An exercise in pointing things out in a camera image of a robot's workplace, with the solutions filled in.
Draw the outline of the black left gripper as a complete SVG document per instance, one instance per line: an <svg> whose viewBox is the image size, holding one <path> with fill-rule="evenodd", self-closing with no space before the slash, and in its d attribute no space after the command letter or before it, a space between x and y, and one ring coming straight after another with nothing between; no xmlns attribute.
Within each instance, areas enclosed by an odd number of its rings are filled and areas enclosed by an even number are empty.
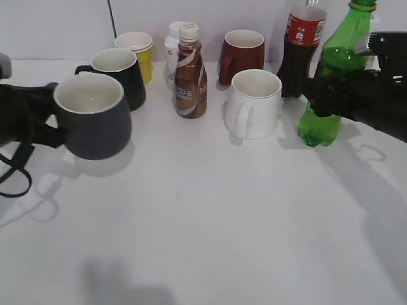
<svg viewBox="0 0 407 305"><path fill-rule="evenodd" d="M66 129L46 123L56 115L53 93L57 85L1 85L1 146L17 141L56 149L65 144Z"/></svg>

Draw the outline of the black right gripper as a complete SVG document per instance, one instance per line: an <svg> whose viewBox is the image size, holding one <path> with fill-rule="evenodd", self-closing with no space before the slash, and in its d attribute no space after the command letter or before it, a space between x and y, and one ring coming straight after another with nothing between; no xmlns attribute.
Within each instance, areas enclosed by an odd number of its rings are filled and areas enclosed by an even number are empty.
<svg viewBox="0 0 407 305"><path fill-rule="evenodd" d="M306 78L301 86L318 117L341 116L406 142L406 83L368 71L351 81Z"/></svg>

